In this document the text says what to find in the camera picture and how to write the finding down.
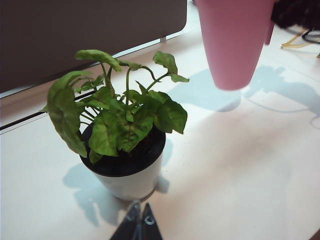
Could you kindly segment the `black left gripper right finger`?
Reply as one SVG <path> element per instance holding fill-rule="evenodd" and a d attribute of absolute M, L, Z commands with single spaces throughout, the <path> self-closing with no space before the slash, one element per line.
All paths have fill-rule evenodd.
<path fill-rule="evenodd" d="M 151 205 L 145 204 L 141 217 L 141 230 L 143 240 L 163 240 Z"/>

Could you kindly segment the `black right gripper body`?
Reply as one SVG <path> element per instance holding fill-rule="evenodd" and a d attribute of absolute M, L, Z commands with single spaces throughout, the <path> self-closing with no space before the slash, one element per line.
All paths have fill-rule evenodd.
<path fill-rule="evenodd" d="M 271 20 L 280 28 L 298 25 L 303 28 L 320 27 L 319 0 L 277 0 Z"/>

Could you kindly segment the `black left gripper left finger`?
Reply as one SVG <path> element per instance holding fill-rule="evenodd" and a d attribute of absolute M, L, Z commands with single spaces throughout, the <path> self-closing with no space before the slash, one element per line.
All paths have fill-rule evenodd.
<path fill-rule="evenodd" d="M 141 203 L 133 201 L 115 230 L 110 240 L 140 240 L 141 239 Z"/>

